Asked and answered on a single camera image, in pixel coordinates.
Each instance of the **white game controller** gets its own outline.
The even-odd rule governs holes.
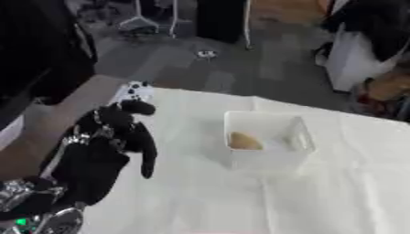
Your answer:
[[[154,89],[147,82],[131,81],[127,84],[125,94],[119,102],[125,100],[140,100],[149,102],[154,95]]]

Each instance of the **white plastic container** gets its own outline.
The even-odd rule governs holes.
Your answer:
[[[239,171],[275,174],[296,171],[315,150],[303,119],[270,112],[226,112],[225,144],[231,151],[232,168]],[[230,147],[231,134],[244,133],[258,140],[263,150]]]

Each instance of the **floor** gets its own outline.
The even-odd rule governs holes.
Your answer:
[[[325,70],[311,56],[311,50],[328,35],[310,24],[258,20],[253,23],[254,49],[250,51],[243,42],[228,45],[194,37],[192,24],[182,25],[176,39],[163,33],[140,43],[120,39],[113,29],[96,32],[99,74],[147,80],[161,87],[345,109],[346,95],[331,89]],[[217,51],[219,56],[199,59],[196,53],[202,49]]]

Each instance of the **bread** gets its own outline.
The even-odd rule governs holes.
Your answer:
[[[238,150],[263,150],[262,144],[260,144],[256,139],[252,136],[233,132],[231,133],[229,146],[232,149]]]

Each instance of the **table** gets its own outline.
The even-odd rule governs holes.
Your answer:
[[[406,123],[186,90],[156,89],[152,102],[156,115],[142,121],[158,146],[154,177],[144,180],[130,154],[112,192],[86,209],[82,233],[410,233]],[[300,115],[318,149],[292,174],[232,171],[226,111]]]

